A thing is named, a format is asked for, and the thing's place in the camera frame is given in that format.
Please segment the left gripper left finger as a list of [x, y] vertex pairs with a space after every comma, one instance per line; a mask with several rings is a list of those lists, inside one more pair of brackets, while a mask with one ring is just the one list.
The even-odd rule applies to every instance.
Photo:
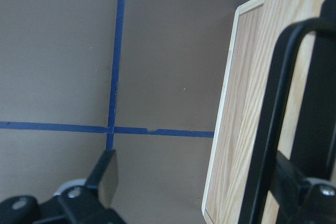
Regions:
[[84, 186], [104, 207], [111, 207], [118, 186], [118, 161], [115, 150], [103, 151]]

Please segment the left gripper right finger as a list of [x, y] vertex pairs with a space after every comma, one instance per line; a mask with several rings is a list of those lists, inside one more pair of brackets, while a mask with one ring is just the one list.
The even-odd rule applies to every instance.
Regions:
[[335, 205], [333, 183], [326, 179], [305, 176], [280, 151], [276, 155], [270, 191], [280, 206], [302, 206], [309, 197], [318, 206]]

